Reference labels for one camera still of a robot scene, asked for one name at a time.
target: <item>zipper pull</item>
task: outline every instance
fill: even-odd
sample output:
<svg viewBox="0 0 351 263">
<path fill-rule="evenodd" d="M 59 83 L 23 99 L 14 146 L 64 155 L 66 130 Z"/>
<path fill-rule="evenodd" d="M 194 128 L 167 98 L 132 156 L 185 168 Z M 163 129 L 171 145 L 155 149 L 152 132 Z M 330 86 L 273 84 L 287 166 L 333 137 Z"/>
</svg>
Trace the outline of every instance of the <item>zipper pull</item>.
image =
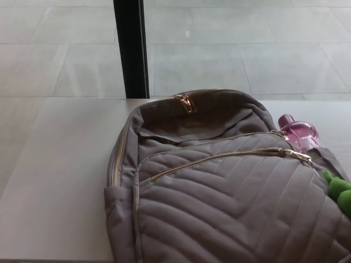
<svg viewBox="0 0 351 263">
<path fill-rule="evenodd" d="M 273 133 L 275 135 L 280 135 L 281 137 L 284 138 L 284 140 L 289 141 L 289 138 L 287 136 L 287 132 L 283 130 L 271 130 L 270 133 Z"/>
<path fill-rule="evenodd" d="M 312 158 L 309 155 L 305 155 L 303 153 L 295 152 L 293 150 L 287 150 L 287 149 L 279 149 L 279 152 L 284 156 L 289 156 L 291 158 L 298 159 L 303 162 L 308 162 L 309 164 L 312 165 Z"/>
<path fill-rule="evenodd" d="M 194 105 L 189 93 L 176 95 L 175 98 L 177 100 L 180 100 L 180 102 L 183 104 L 187 113 L 196 112 L 195 105 Z"/>
</svg>

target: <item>white table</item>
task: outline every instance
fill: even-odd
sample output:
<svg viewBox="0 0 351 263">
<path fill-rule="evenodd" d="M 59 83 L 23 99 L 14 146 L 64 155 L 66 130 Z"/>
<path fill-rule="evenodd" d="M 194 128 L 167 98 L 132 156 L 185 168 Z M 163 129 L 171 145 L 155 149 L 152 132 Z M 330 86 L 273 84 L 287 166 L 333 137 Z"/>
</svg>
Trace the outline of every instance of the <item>white table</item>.
<svg viewBox="0 0 351 263">
<path fill-rule="evenodd" d="M 0 199 L 0 260 L 112 261 L 103 189 L 118 133 L 148 100 L 47 98 Z M 349 102 L 264 101 L 316 125 L 351 174 Z"/>
</svg>

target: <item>tiled floor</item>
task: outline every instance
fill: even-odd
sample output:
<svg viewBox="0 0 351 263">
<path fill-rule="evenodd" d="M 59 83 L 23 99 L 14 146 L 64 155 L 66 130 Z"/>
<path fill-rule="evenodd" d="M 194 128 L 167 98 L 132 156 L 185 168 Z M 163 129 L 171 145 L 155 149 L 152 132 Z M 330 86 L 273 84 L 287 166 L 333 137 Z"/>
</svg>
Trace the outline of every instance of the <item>tiled floor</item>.
<svg viewBox="0 0 351 263">
<path fill-rule="evenodd" d="M 351 101 L 351 0 L 144 0 L 150 94 Z M 46 97 L 124 97 L 112 0 L 0 0 L 0 194 Z"/>
</svg>

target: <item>chevron quilted pattern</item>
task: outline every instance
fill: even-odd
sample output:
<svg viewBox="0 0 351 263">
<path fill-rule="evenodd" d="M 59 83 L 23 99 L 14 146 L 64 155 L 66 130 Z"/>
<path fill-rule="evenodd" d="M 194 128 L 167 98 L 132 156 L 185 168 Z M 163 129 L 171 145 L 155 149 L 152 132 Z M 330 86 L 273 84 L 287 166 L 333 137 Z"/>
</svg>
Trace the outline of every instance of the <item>chevron quilted pattern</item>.
<svg viewBox="0 0 351 263">
<path fill-rule="evenodd" d="M 256 133 L 143 160 L 134 185 L 138 260 L 327 263 L 348 255 L 351 222 L 299 160 L 230 156 L 149 180 L 212 155 L 267 147 L 291 149 L 278 135 Z"/>
</svg>

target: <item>backpack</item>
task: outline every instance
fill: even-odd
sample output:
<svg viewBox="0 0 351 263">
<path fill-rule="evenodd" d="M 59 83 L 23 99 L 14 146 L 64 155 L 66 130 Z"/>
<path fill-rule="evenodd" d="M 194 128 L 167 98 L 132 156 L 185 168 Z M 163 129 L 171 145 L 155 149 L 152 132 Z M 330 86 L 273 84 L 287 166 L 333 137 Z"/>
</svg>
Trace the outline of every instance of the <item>backpack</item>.
<svg viewBox="0 0 351 263">
<path fill-rule="evenodd" d="M 351 221 L 328 197 L 326 148 L 299 153 L 235 90 L 137 107 L 104 191 L 115 262 L 351 262 Z"/>
</svg>

